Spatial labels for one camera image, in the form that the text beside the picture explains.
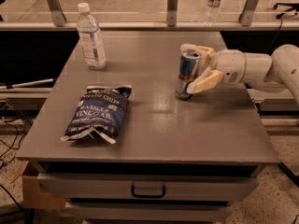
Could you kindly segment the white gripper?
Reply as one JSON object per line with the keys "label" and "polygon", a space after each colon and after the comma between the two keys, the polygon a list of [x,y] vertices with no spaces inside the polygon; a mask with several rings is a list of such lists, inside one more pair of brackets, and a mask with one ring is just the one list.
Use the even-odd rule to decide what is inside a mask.
{"label": "white gripper", "polygon": [[211,47],[182,44],[181,54],[189,59],[198,60],[199,64],[208,67],[198,78],[188,85],[187,93],[196,94],[215,88],[219,83],[234,85],[241,81],[245,74],[245,55],[236,49],[223,49],[215,53]]}

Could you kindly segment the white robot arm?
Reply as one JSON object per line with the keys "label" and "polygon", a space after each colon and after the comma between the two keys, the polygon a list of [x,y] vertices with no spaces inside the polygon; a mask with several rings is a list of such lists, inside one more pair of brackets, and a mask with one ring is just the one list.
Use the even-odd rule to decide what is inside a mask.
{"label": "white robot arm", "polygon": [[299,103],[299,48],[282,45],[272,54],[216,51],[211,47],[183,44],[176,88],[177,98],[188,100],[194,94],[218,85],[244,83],[254,90],[289,90]]}

